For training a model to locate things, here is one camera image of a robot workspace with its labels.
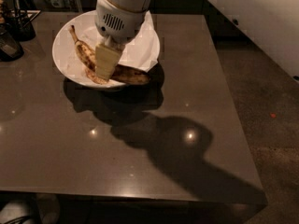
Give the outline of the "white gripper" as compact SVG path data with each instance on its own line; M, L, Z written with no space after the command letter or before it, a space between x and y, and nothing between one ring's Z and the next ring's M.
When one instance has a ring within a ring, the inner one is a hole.
M145 12L131 12L116 7L108 0L97 0L94 18L97 31L102 37L110 36L119 44L128 44L139 33ZM95 74L110 80L122 52L104 44L95 47Z

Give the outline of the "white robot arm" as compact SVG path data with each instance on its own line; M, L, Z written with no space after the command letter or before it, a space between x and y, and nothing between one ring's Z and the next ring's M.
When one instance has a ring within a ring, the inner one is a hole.
M98 32L127 44L136 37L151 0L97 0ZM207 0L276 62L299 78L299 0Z

